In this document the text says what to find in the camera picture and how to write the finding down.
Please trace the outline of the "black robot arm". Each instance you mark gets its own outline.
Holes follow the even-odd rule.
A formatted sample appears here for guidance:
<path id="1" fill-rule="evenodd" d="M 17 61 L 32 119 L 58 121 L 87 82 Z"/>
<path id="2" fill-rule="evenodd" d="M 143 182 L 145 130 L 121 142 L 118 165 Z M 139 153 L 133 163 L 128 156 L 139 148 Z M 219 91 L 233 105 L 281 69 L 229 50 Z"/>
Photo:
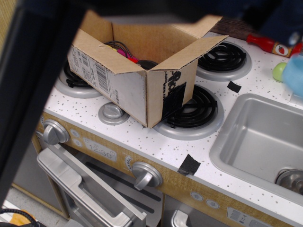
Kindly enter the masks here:
<path id="1" fill-rule="evenodd" d="M 303 36 L 300 0 L 19 0 L 0 55 L 0 199 L 6 199 L 38 118 L 87 10 L 118 23 L 241 19 L 285 45 Z"/>

